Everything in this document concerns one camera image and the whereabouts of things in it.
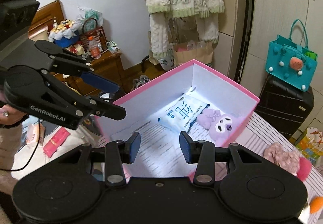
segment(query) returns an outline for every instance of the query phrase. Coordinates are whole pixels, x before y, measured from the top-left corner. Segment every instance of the human hand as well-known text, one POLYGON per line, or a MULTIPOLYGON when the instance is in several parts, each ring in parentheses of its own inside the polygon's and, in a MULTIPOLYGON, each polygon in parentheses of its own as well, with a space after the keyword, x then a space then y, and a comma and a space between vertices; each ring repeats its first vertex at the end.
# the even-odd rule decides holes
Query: human hand
POLYGON ((0 124, 12 125, 23 118, 26 115, 24 112, 21 112, 9 105, 4 105, 0 108, 0 124))

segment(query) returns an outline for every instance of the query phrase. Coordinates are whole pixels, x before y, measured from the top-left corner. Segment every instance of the brown bag handle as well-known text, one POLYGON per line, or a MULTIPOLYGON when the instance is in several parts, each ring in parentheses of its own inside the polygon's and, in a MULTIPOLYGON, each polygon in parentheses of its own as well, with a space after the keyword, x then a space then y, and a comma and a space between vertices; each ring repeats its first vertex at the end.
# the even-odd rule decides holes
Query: brown bag handle
POLYGON ((88 22, 89 20, 94 20, 94 21, 95 21, 95 23, 96 23, 95 28, 97 28, 97 27, 98 27, 98 21, 97 21, 95 18, 91 17, 91 18, 89 18, 89 19, 85 20, 85 22, 84 22, 84 24, 83 24, 83 27, 82 27, 82 33, 83 33, 83 34, 84 34, 84 26, 85 26, 86 22, 88 22))

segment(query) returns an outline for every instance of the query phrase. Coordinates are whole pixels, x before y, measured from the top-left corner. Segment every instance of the teal felt bag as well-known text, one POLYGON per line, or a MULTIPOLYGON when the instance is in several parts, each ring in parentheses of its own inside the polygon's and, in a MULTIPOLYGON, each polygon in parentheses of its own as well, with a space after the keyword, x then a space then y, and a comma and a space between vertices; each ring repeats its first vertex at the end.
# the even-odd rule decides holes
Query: teal felt bag
POLYGON ((308 49, 307 33, 302 21, 296 19, 290 29, 289 38, 278 35, 275 41, 269 43, 266 71, 302 91, 307 91, 317 66, 317 58, 318 55, 308 49), (292 30, 298 21, 304 29, 305 47, 292 42, 292 30))

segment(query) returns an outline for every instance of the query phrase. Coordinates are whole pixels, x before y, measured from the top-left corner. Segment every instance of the small white box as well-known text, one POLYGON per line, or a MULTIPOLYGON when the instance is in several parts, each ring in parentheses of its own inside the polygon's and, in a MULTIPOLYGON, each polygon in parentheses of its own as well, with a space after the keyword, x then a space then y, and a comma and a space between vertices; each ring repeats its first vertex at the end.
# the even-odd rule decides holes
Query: small white box
POLYGON ((141 147, 135 162, 124 169, 135 177, 181 177, 190 175, 189 165, 179 147, 179 135, 161 126, 158 117, 175 104, 183 93, 210 104, 210 108, 241 118, 240 125, 221 143, 215 143, 208 131, 195 123, 188 134, 193 140, 208 140, 227 147, 244 130, 259 98, 218 71, 191 60, 146 83, 114 102, 126 109, 120 121, 97 117, 104 137, 109 141, 127 140, 141 133, 141 147))

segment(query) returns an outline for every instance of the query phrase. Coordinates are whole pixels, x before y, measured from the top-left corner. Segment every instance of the black suitcase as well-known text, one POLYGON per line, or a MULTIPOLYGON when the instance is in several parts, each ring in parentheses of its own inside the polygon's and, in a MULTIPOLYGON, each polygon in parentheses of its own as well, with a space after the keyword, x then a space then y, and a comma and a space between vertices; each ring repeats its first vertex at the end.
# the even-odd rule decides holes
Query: black suitcase
POLYGON ((289 139, 314 107, 312 88, 307 92, 268 75, 256 113, 289 139))

